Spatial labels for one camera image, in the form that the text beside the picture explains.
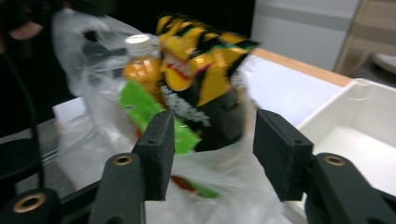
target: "plastic bottle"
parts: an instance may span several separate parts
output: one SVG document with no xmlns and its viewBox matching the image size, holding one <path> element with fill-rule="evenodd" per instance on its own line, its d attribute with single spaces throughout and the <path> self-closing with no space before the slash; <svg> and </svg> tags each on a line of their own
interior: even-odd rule
<svg viewBox="0 0 396 224">
<path fill-rule="evenodd" d="M 163 104 L 163 94 L 159 81 L 160 59 L 152 53 L 154 47 L 148 35 L 132 35 L 125 39 L 127 54 L 131 61 L 125 66 L 122 74 L 127 80 L 134 80 L 150 93 L 159 103 Z"/>
</svg>

